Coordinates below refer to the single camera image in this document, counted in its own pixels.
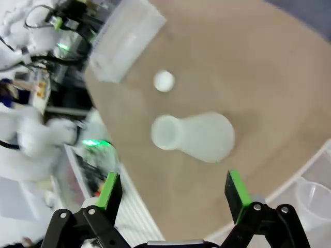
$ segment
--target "translucent plastic bottle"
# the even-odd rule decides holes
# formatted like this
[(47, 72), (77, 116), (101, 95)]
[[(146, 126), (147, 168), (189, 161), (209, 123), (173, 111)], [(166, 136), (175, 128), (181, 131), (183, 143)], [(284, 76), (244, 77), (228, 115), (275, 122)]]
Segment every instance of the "translucent plastic bottle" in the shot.
[(235, 134), (229, 120), (216, 112), (183, 119), (162, 115), (152, 125), (152, 141), (163, 150), (177, 149), (215, 163), (229, 155)]

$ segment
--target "plastic cup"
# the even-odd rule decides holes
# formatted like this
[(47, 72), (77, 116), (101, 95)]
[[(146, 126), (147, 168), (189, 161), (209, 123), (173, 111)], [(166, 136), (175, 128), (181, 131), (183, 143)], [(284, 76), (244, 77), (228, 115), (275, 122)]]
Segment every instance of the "plastic cup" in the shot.
[(296, 185), (297, 212), (305, 231), (331, 223), (331, 190), (301, 178)]
[(207, 163), (215, 163), (234, 146), (234, 129), (227, 118), (208, 112), (179, 119), (158, 117), (152, 125), (152, 141), (163, 150), (180, 150)]

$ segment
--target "gray surface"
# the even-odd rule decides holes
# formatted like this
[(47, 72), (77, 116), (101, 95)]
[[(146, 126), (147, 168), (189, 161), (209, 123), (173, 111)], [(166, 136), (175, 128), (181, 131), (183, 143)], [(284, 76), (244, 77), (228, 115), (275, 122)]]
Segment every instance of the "gray surface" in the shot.
[(305, 22), (331, 41), (331, 0), (266, 0)]

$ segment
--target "tabletop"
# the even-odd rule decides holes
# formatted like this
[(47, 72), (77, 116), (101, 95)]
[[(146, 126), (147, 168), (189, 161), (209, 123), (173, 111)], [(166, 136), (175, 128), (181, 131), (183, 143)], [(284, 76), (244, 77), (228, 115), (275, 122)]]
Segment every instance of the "tabletop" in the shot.
[[(151, 0), (167, 23), (120, 84), (85, 79), (119, 157), (167, 239), (203, 238), (231, 220), (227, 170), (267, 196), (331, 135), (331, 47), (313, 30), (259, 0)], [(168, 93), (153, 77), (176, 78)], [(215, 111), (236, 133), (219, 163), (151, 141), (156, 117)]]

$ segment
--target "person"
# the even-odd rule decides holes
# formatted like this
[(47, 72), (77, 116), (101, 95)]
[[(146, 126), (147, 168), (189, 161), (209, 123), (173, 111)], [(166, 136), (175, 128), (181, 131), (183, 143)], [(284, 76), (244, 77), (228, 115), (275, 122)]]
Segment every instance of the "person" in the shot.
[(27, 105), (33, 89), (20, 81), (11, 79), (0, 80), (0, 102), (9, 108), (15, 108), (15, 104)]

